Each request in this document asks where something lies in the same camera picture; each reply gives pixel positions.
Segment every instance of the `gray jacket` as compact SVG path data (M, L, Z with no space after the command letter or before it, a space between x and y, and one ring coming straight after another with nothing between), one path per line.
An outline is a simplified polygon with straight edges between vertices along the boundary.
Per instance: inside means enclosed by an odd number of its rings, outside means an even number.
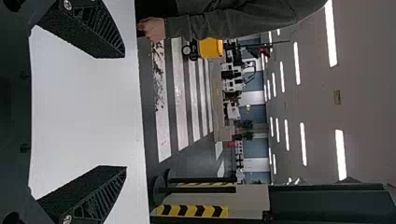
M177 0L179 17L168 18L167 35L232 39L286 27L321 9L328 0Z

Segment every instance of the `white table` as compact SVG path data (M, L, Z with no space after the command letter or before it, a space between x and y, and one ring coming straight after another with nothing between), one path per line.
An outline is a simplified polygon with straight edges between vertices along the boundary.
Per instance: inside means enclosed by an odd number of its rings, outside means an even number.
M40 198L93 167L128 167L106 223L149 223L134 1L105 0L127 56L96 60L33 30L33 152L30 187Z

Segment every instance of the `yellow machine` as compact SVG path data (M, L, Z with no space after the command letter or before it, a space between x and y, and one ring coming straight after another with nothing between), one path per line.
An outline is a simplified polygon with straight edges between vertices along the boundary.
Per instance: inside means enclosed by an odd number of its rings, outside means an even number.
M217 59L224 57L223 41L208 38L199 42L199 54L204 59Z
M183 47L182 53L192 61L197 61L200 57L203 59L222 58L224 57L223 41L214 38L207 38L199 42L193 40L189 45Z

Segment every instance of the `hand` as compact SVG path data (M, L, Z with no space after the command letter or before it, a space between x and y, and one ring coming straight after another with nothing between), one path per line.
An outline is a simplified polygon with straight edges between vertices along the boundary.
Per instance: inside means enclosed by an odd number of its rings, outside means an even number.
M137 24L137 30L145 32L146 37L154 43L166 38L165 20L162 18L149 17L143 19Z

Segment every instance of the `yellow box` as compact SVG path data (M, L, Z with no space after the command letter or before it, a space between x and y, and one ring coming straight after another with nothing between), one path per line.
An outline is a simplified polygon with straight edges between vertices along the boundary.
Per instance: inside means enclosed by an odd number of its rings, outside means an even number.
M199 54L203 59L217 59L224 57L223 41L207 38L199 42Z

